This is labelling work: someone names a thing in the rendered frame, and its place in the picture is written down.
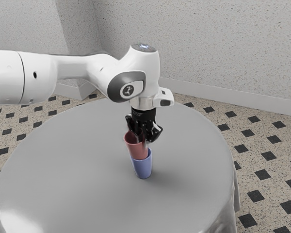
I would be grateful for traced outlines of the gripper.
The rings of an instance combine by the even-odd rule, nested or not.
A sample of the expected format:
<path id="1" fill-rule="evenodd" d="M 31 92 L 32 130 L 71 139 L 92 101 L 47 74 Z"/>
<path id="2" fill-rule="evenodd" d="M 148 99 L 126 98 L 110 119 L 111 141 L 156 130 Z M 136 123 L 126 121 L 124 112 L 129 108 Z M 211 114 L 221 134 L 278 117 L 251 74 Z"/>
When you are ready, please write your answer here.
<path id="1" fill-rule="evenodd" d="M 126 115 L 125 119 L 129 131 L 134 135 L 136 143 L 143 142 L 143 134 L 147 143 L 152 143 L 158 139 L 163 132 L 163 128 L 156 124 L 156 108 L 151 110 L 138 110 L 131 107 L 131 115 Z M 138 122 L 143 123 L 143 131 Z"/>

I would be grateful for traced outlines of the red cup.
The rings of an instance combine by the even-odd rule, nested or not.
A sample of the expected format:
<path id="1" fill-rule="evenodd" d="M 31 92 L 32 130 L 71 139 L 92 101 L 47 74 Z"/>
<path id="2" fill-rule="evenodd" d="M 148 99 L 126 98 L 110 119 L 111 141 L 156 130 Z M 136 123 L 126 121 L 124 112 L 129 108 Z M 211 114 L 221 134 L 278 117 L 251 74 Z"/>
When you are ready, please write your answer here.
<path id="1" fill-rule="evenodd" d="M 145 146 L 143 134 L 136 135 L 131 131 L 127 131 L 124 135 L 124 142 L 128 152 L 134 160 L 144 160 L 148 156 L 148 149 Z"/>

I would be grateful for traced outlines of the blue cup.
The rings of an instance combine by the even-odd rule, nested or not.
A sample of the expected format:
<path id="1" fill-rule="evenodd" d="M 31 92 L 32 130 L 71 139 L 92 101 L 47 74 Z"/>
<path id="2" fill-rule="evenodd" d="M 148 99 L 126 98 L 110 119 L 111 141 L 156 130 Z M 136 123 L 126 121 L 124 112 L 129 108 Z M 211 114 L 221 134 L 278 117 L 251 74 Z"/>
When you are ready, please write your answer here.
<path id="1" fill-rule="evenodd" d="M 152 173 L 152 150 L 151 148 L 148 148 L 147 150 L 147 157 L 143 160 L 136 160 L 132 157 L 130 158 L 134 172 L 140 179 L 147 179 Z"/>

